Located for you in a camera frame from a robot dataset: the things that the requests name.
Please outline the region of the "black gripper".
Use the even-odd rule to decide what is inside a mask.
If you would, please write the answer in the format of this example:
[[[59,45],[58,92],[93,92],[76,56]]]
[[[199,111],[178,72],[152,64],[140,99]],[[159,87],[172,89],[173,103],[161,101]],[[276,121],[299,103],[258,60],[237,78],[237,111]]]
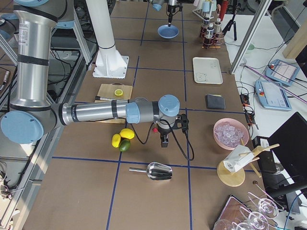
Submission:
[[[182,8],[183,8],[182,4],[167,6],[166,14],[168,16],[168,26],[171,26],[173,15],[175,15],[178,12],[181,12]]]
[[[168,124],[162,124],[161,122],[157,123],[157,128],[161,137],[161,147],[168,147],[168,135],[171,133],[171,128]]]

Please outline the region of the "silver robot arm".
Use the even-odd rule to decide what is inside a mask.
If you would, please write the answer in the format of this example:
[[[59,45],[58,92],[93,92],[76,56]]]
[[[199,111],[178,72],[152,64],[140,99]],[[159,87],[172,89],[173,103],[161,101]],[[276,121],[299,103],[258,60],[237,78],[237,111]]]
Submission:
[[[150,0],[149,2],[152,4],[152,7],[156,11],[160,11],[165,1],[164,0]],[[177,14],[178,12],[181,12],[182,9],[183,9],[183,5],[178,0],[167,0],[166,14],[168,16],[168,24],[167,24],[168,27],[172,25],[173,16]]]
[[[17,93],[10,110],[0,121],[3,134],[12,142],[28,144],[46,133],[73,122],[97,122],[124,118],[130,124],[154,122],[161,139],[177,127],[180,103],[173,95],[158,101],[112,100],[102,103],[67,104],[47,101],[51,31],[58,24],[74,25],[71,0],[16,0],[19,19]]]

